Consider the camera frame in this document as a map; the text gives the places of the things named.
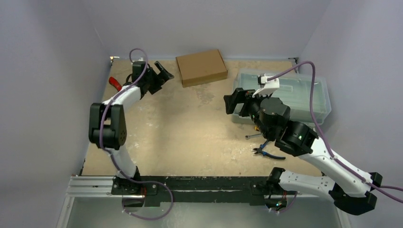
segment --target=blue-handled pliers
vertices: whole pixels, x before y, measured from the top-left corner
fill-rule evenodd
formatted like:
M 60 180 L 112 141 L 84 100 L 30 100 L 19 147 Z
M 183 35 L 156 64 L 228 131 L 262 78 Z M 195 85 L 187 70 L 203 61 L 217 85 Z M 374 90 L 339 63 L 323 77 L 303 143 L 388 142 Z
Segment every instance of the blue-handled pliers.
M 261 144 L 259 148 L 254 148 L 253 150 L 255 151 L 255 154 L 260 153 L 261 155 L 267 156 L 267 157 L 272 158 L 272 159 L 285 160 L 286 157 L 276 156 L 276 155 L 273 155 L 273 154 L 269 154 L 269 153 L 267 153 L 266 151 L 263 151 L 263 148 L 266 147 L 266 145 L 267 145 L 268 142 L 269 142 L 269 141 L 266 140 L 266 142 L 265 142 L 264 144 Z

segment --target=white robotic arm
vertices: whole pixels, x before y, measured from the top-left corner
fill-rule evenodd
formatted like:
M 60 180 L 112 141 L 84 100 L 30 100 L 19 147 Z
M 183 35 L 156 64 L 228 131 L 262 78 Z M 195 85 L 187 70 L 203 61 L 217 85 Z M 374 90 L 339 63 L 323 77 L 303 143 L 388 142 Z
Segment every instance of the white robotic arm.
M 281 151 L 309 162 L 324 174 L 322 177 L 313 177 L 274 168 L 269 177 L 272 187 L 320 196 L 354 215 L 374 209 L 376 196 L 370 192 L 372 188 L 367 183 L 379 187 L 382 176 L 360 170 L 334 151 L 331 156 L 316 132 L 301 122 L 289 120 L 290 107 L 279 98 L 271 97 L 279 88 L 277 77 L 262 74 L 258 77 L 260 89 L 237 88 L 232 95 L 224 96 L 227 114 L 233 113 L 236 104 L 244 103 L 240 115 L 250 116 L 265 139 L 275 141 L 275 146 Z M 335 159 L 364 177 L 365 182 Z
M 136 85 L 128 83 L 122 87 L 122 90 L 114 97 L 104 101 L 103 103 L 94 103 L 90 108 L 90 126 L 89 126 L 89 139 L 90 142 L 95 143 L 99 148 L 99 135 L 101 130 L 102 114 L 107 105 L 110 104 L 110 108 L 107 110 L 106 118 L 110 119 L 111 123 L 103 126 L 103 144 L 114 158 L 115 166 L 119 167 L 121 172 L 118 172 L 117 176 L 125 178 L 125 176 L 134 177 L 137 167 L 130 159 L 129 153 L 126 148 L 126 123 L 125 112 L 130 107 L 139 101 L 147 92 L 154 94 L 161 89 L 161 86 L 173 78 L 173 75 L 167 72 L 161 64 L 157 61 L 155 65 L 160 70 L 159 74 L 156 74 L 154 70 L 147 65 L 146 62 L 139 61 L 132 63 L 133 72 L 131 74 L 132 81 L 135 81 L 141 72 L 146 67 L 146 71 L 143 77 L 138 81 Z

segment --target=red-handled pliers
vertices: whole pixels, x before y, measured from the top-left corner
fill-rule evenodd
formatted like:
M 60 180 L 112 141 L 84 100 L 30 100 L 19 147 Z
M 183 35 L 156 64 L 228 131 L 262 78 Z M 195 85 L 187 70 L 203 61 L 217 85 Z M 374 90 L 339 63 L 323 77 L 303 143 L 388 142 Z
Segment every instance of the red-handled pliers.
M 114 77 L 109 77 L 108 81 L 109 81 L 109 84 L 111 84 L 113 87 L 115 87 L 118 92 L 122 89 L 122 86 Z

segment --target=gray wall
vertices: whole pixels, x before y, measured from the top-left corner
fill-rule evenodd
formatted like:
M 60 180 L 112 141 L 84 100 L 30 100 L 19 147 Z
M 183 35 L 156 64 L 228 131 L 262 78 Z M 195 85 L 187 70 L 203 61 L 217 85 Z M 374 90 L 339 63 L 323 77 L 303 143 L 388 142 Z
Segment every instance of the gray wall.
M 110 55 L 151 58 L 219 48 L 224 57 L 301 54 L 330 0 L 84 0 Z
M 80 0 L 0 2 L 0 227 L 54 227 L 109 57 Z
M 332 148 L 351 163 L 403 186 L 403 1 L 333 0 L 301 55 L 325 76 Z M 308 67 L 303 73 L 310 73 Z M 403 198 L 403 194 L 390 191 Z M 381 194 L 353 227 L 401 227 L 402 204 Z

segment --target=wire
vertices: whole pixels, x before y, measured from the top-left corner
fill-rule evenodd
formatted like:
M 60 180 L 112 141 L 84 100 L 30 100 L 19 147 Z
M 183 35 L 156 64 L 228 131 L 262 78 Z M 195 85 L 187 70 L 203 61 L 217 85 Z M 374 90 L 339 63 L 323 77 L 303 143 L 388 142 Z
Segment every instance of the wire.
M 367 182 L 367 180 L 366 180 L 364 177 L 362 177 L 360 174 L 358 174 L 357 172 L 355 172 L 354 170 L 352 170 L 350 167 L 348 167 L 347 165 L 345 165 L 342 161 L 340 161 L 339 159 L 337 159 L 337 157 L 335 157 L 335 155 L 333 154 L 332 149 L 330 148 L 330 143 L 329 143 L 329 141 L 327 140 L 327 138 L 325 137 L 325 134 L 323 133 L 322 129 L 319 127 L 319 124 L 318 124 L 317 121 L 316 121 L 316 117 L 315 117 L 315 114 L 314 114 L 314 111 L 313 111 L 313 105 L 312 105 L 312 103 L 313 103 L 314 83 L 315 83 L 315 65 L 314 65 L 313 62 L 311 62 L 311 61 L 303 61 L 303 62 L 300 62 L 300 63 L 298 63 L 297 65 L 291 67 L 290 69 L 285 70 L 285 71 L 283 71 L 283 72 L 281 72 L 281 73 L 275 75 L 274 77 L 271 77 L 270 80 L 279 78 L 279 77 L 285 75 L 286 73 L 288 73 L 288 72 L 290 72 L 290 71 L 292 71 L 292 70 L 294 70 L 294 69 L 296 69 L 296 68 L 299 68 L 300 66 L 302 66 L 302 65 L 304 65 L 304 64 L 310 64 L 310 65 L 312 66 L 312 82 L 311 82 L 311 91 L 310 91 L 310 94 L 309 94 L 309 111 L 310 111 L 310 113 L 311 113 L 312 121 L 314 122 L 315 127 L 316 127 L 316 129 L 317 129 L 317 131 L 318 131 L 318 133 L 319 133 L 319 136 L 322 138 L 322 140 L 323 140 L 323 142 L 324 142 L 324 144 L 325 144 L 325 147 L 326 147 L 326 149 L 327 149 L 327 152 L 330 154 L 331 158 L 332 158 L 333 160 L 335 160 L 335 162 L 336 162 L 337 164 L 339 164 L 341 167 L 343 167 L 344 169 L 346 169 L 347 171 L 349 171 L 350 173 L 352 173 L 354 176 L 356 176 L 357 178 L 359 178 L 363 183 L 366 183 L 367 185 L 371 186 L 372 188 L 378 190 L 380 193 L 384 194 L 385 196 L 387 196 L 387 197 L 389 197 L 389 198 L 391 198 L 391 199 L 393 199 L 393 200 L 395 200 L 395 201 L 397 201 L 397 202 L 403 203 L 403 199 L 400 199 L 400 198 L 398 198 L 398 197 L 395 197 L 395 196 L 393 196 L 393 195 L 387 193 L 386 191 L 382 190 L 381 188 L 375 186 L 374 184 Z M 388 187 L 391 188 L 391 189 L 402 190 L 402 189 L 399 188 L 399 187 L 392 187 L 392 186 L 388 186 Z
M 290 207 L 294 204 L 295 199 L 297 198 L 297 195 L 298 195 L 298 192 L 295 192 L 294 198 L 292 198 L 292 201 L 290 202 L 290 204 L 288 205 L 288 203 L 287 203 L 286 208 L 284 208 L 283 210 L 279 211 L 279 213 L 284 213 L 284 212 L 286 212 L 287 210 L 289 210 Z
M 399 187 L 395 187 L 395 186 L 388 186 L 388 185 L 381 185 L 381 189 L 394 189 L 394 190 L 403 191 L 403 188 L 399 188 Z
M 288 204 L 288 200 L 287 200 L 287 198 L 286 198 L 287 206 L 286 206 L 284 209 L 282 209 L 282 210 L 275 210 L 274 212 L 280 214 L 280 213 L 284 213 L 284 212 L 286 212 L 287 210 L 289 210 L 290 207 L 294 204 L 295 199 L 297 198 L 297 195 L 298 195 L 298 192 L 295 192 L 294 197 L 292 198 L 292 201 L 290 202 L 290 204 Z
M 140 215 L 133 214 L 132 212 L 128 212 L 128 211 L 123 207 L 124 211 L 125 211 L 127 214 L 129 214 L 129 215 L 131 215 L 131 216 L 133 216 L 133 217 L 136 217 L 136 218 L 139 218 L 139 219 L 143 219 L 143 220 L 152 221 L 152 220 L 158 220 L 158 219 L 163 218 L 164 216 L 166 216 L 166 215 L 171 211 L 171 209 L 172 209 L 172 207 L 173 207 L 173 195 L 172 195 L 171 190 L 170 190 L 167 186 L 165 186 L 163 183 L 161 183 L 161 182 L 151 181 L 151 180 L 149 180 L 149 181 L 136 181 L 136 180 L 133 180 L 130 176 L 128 176 L 127 174 L 125 174 L 125 173 L 120 169 L 119 165 L 116 163 L 116 160 L 115 160 L 115 158 L 114 158 L 114 156 L 113 156 L 113 154 L 112 154 L 112 151 L 111 151 L 111 150 L 108 150 L 108 149 L 106 149 L 106 148 L 104 147 L 104 139 L 103 139 L 104 122 L 105 122 L 106 113 L 107 113 L 109 107 L 111 106 L 111 104 L 112 104 L 120 95 L 122 95 L 122 94 L 123 94 L 124 92 L 126 92 L 128 89 L 134 87 L 134 86 L 137 84 L 137 82 L 143 77 L 143 75 L 144 75 L 144 73 L 145 73 L 145 71 L 146 71 L 146 69 L 147 69 L 148 57 L 147 57 L 146 52 L 145 52 L 144 50 L 142 50 L 141 48 L 134 48 L 134 49 L 132 49 L 132 50 L 129 52 L 130 61 L 133 63 L 132 58 L 131 58 L 131 55 L 132 55 L 132 52 L 135 51 L 135 50 L 139 50 L 139 51 L 141 51 L 141 52 L 144 54 L 144 58 L 145 58 L 145 67 L 144 67 L 143 71 L 141 72 L 140 76 L 139 76 L 133 83 L 131 83 L 131 84 L 130 84 L 129 86 L 127 86 L 125 89 L 122 89 L 121 91 L 119 91 L 119 92 L 109 101 L 109 103 L 106 105 L 105 110 L 104 110 L 104 113 L 102 114 L 101 126 L 100 126 L 100 128 L 99 128 L 99 146 L 100 146 L 100 148 L 101 148 L 102 150 L 104 150 L 105 152 L 107 152 L 107 153 L 110 155 L 111 160 L 112 160 L 112 163 L 113 163 L 113 165 L 115 166 L 115 168 L 117 169 L 117 171 L 118 171 L 122 176 L 124 176 L 126 179 L 128 179 L 130 182 L 135 183 L 135 184 L 158 184 L 158 185 L 161 185 L 161 186 L 163 186 L 164 188 L 167 189 L 167 191 L 168 191 L 168 193 L 169 193 L 169 195 L 170 195 L 170 197 L 171 197 L 171 204 L 170 204 L 168 210 L 167 210 L 164 214 L 162 214 L 162 215 L 160 215 L 160 216 L 157 216 L 157 217 L 154 217 L 154 218 L 143 217 L 143 216 L 140 216 Z
M 135 51 L 135 50 L 140 50 L 145 54 L 145 52 L 143 50 L 141 50 L 140 48 L 134 48 L 134 49 L 130 50 L 129 59 L 130 59 L 130 62 L 132 62 L 132 63 L 134 63 L 134 61 L 132 60 L 132 52 Z M 145 65 L 147 65 L 147 63 L 148 63 L 147 55 L 145 56 L 145 58 L 146 58 Z

